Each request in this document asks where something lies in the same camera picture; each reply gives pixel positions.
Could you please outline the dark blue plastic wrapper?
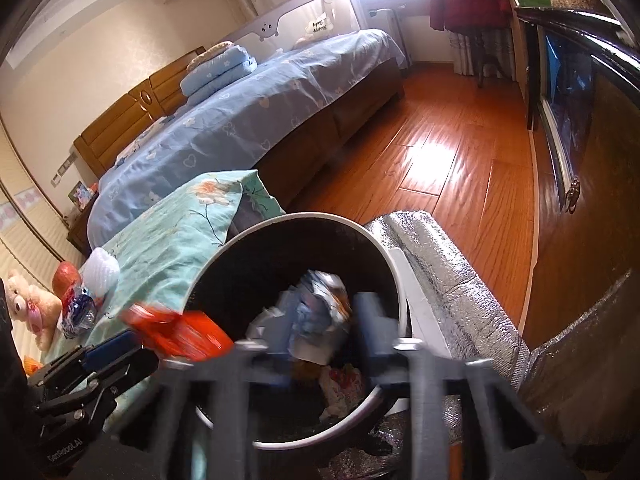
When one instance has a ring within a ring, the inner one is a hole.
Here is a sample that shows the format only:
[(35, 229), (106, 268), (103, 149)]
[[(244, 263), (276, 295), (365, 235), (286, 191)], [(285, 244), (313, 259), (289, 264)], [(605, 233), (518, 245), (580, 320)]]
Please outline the dark blue plastic wrapper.
[(70, 286), (62, 298), (60, 330), (73, 339), (91, 330), (98, 316), (98, 307), (89, 289), (83, 284)]

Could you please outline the blue white wrapper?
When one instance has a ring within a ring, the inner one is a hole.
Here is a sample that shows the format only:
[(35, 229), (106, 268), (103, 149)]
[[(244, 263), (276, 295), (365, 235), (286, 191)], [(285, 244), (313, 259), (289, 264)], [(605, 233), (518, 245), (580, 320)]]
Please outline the blue white wrapper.
[(293, 315), (292, 357), (326, 365), (346, 339), (352, 320), (346, 288), (335, 274), (308, 271), (274, 307)]

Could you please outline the orange red snack wrapper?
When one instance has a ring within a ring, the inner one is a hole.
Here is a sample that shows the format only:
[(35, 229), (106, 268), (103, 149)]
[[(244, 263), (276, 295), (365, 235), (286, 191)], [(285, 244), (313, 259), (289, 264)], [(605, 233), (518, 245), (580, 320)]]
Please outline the orange red snack wrapper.
[(232, 339), (205, 313), (183, 313), (163, 306), (133, 304), (119, 315), (139, 335), (145, 347), (163, 358), (203, 362), (224, 356)]

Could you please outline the red white milk carton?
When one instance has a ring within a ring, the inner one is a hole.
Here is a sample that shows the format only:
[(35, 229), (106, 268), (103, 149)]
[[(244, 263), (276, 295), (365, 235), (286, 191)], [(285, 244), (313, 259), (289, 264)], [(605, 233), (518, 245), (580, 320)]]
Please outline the red white milk carton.
[(320, 420), (343, 419), (367, 396), (367, 389), (358, 368), (346, 364), (342, 368), (322, 368), (319, 385), (326, 399)]

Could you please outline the white trash bin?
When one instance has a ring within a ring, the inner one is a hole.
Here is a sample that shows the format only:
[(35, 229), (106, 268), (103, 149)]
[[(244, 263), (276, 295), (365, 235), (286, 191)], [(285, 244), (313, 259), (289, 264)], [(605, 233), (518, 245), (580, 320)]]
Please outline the white trash bin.
[(394, 337), (405, 336), (408, 308), (396, 264), (363, 226), (321, 212), (285, 214), (233, 237), (200, 271), (188, 311), (207, 314), (233, 340), (260, 339), (277, 313), (293, 318), (285, 343), (293, 376), (282, 392), (252, 402), (255, 448), (285, 452), (349, 439), (394, 406), (395, 393), (366, 379), (354, 403), (321, 401), (332, 367), (367, 369), (357, 336), (356, 296), (372, 292)]

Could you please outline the white foam fruit net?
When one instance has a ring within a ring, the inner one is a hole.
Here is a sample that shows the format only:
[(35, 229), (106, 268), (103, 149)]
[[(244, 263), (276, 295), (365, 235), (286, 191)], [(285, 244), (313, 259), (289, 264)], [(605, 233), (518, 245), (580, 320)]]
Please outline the white foam fruit net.
[(116, 286), (119, 273), (120, 267), (116, 258), (102, 247), (97, 247), (84, 264), (80, 275), (89, 295), (98, 304), (102, 304)]

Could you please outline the cream teddy bear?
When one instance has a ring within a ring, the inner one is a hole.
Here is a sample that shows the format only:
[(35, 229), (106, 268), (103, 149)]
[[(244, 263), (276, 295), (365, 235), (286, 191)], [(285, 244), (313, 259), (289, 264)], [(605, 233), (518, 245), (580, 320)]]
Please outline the cream teddy bear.
[(61, 300), (47, 289), (29, 284), (17, 271), (11, 271), (4, 281), (4, 292), (12, 320), (25, 323), (36, 337), (38, 349), (48, 352), (62, 311)]

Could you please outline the wooden nightstand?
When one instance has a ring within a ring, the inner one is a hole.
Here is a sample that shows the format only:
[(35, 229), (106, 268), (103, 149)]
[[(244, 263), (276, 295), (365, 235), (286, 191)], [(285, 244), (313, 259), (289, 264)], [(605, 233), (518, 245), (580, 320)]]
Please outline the wooden nightstand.
[(72, 221), (67, 232), (67, 240), (85, 257), (88, 257), (91, 252), (87, 234), (89, 214), (98, 197), (99, 194), (93, 195), (88, 205), (85, 206), (81, 213), (78, 214), (78, 217)]

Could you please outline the framed photo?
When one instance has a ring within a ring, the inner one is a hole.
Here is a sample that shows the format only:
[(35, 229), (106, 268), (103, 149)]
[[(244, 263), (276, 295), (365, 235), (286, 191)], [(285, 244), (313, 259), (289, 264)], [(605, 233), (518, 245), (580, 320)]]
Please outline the framed photo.
[(68, 193), (68, 198), (79, 211), (84, 211), (93, 199), (94, 194), (96, 192), (92, 188), (88, 188), (87, 185), (78, 181)]

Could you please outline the silver foil insulation mat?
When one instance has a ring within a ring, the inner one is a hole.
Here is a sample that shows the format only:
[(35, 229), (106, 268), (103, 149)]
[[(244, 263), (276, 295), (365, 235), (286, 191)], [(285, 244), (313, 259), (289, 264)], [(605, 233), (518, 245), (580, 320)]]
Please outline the silver foil insulation mat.
[(426, 211), (366, 225), (411, 272), (413, 330), (439, 330), (450, 356), (489, 358), (590, 478), (639, 475), (639, 277), (619, 278), (586, 313), (529, 348), (471, 263)]

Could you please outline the blue bed cover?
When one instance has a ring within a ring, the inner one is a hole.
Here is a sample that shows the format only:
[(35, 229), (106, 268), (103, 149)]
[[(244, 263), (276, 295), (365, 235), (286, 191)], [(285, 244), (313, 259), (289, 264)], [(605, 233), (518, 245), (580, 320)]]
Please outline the blue bed cover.
[(304, 120), (346, 96), (385, 62), (404, 55), (379, 29), (363, 29), (286, 52), (185, 105), (108, 170), (89, 214), (91, 247), (103, 246), (198, 174), (250, 169)]

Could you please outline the wooden headboard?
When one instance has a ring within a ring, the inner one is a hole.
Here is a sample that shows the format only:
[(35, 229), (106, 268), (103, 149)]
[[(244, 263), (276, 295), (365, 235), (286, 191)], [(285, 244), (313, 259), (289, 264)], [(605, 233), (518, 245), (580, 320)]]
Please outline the wooden headboard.
[(180, 81), (186, 66), (203, 47), (189, 51), (123, 94), (74, 141), (79, 156), (98, 178), (114, 166), (116, 156), (140, 133), (186, 102)]

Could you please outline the folded blue quilt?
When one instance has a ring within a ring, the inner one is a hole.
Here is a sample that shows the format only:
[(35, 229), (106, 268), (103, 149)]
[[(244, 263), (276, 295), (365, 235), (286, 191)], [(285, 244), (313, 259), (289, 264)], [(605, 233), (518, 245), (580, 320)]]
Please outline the folded blue quilt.
[(230, 41), (215, 44), (188, 65), (180, 90), (187, 106), (207, 100), (217, 91), (254, 72), (257, 61), (248, 51)]

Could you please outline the white radiator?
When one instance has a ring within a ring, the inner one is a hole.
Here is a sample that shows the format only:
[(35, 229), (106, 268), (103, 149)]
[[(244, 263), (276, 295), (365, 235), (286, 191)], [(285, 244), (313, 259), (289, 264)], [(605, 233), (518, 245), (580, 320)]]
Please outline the white radiator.
[(404, 62), (400, 64), (400, 69), (406, 72), (411, 67), (411, 58), (405, 44), (397, 12), (391, 8), (370, 10), (369, 24), (371, 28), (384, 30), (393, 38), (404, 56)]

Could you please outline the black television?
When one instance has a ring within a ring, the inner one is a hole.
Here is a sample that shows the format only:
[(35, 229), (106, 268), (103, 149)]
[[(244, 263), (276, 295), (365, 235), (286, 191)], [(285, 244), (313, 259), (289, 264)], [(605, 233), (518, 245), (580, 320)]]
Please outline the black television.
[(639, 103), (639, 49), (623, 24), (596, 11), (519, 6), (528, 49), (527, 120), (538, 114), (562, 211), (574, 212), (597, 76)]

